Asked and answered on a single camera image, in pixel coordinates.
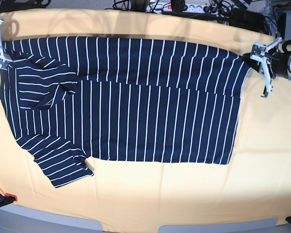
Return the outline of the navy white striped T-shirt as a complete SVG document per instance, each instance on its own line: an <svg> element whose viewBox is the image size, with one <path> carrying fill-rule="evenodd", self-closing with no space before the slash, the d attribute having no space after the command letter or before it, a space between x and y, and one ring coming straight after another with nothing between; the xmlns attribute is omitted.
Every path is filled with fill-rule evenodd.
<svg viewBox="0 0 291 233"><path fill-rule="evenodd" d="M229 163L250 67L195 43L104 37L5 41L0 99L16 142L58 188L85 161Z"/></svg>

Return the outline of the black power adapter box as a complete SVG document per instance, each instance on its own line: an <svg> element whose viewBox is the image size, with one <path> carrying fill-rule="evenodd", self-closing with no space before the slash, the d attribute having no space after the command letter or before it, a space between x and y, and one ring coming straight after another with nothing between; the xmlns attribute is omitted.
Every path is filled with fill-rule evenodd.
<svg viewBox="0 0 291 233"><path fill-rule="evenodd" d="M239 8L233 8L229 18L229 25L235 27L241 25L258 25L263 22L264 16L262 14Z"/></svg>

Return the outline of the black round object top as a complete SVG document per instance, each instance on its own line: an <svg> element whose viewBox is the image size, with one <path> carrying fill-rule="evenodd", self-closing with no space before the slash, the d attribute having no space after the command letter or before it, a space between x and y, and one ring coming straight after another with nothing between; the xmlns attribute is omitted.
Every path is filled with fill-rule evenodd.
<svg viewBox="0 0 291 233"><path fill-rule="evenodd" d="M170 0L171 10L173 13L181 13L185 10L185 0Z"/></svg>

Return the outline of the white power strip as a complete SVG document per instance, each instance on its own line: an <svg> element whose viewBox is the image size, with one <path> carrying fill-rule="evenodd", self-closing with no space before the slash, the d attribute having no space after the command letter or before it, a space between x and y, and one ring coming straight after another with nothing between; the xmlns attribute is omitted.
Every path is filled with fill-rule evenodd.
<svg viewBox="0 0 291 233"><path fill-rule="evenodd" d="M204 9L206 9L207 7L208 7L207 5L187 3L185 4L184 10L181 13L202 14L205 13ZM158 4L156 4L155 1L150 1L145 11L148 13L154 12L156 14L174 13L172 11L171 3L169 1L168 2L160 1Z"/></svg>

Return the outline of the grey pad bottom right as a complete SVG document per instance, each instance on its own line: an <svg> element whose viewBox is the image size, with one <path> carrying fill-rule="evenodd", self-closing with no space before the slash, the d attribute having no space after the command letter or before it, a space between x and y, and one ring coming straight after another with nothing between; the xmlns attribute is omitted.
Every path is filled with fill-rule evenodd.
<svg viewBox="0 0 291 233"><path fill-rule="evenodd" d="M164 225L158 233L235 233L276 226L277 218L214 225Z"/></svg>

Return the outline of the grey pad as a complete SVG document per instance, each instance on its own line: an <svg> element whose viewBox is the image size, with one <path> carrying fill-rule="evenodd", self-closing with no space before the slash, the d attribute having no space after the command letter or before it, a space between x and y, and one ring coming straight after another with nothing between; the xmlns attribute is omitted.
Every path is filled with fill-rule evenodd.
<svg viewBox="0 0 291 233"><path fill-rule="evenodd" d="M276 226L277 218L214 225L164 225L158 233L235 233Z"/></svg>
<svg viewBox="0 0 291 233"><path fill-rule="evenodd" d="M0 210L0 233L102 233L102 231L41 221Z"/></svg>

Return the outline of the grey pad bottom left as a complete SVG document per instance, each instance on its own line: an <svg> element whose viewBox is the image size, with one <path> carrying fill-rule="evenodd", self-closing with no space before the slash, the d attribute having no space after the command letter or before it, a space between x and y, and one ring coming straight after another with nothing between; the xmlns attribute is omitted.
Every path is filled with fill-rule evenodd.
<svg viewBox="0 0 291 233"><path fill-rule="evenodd" d="M41 221L0 210L0 233L102 233L102 231Z"/></svg>

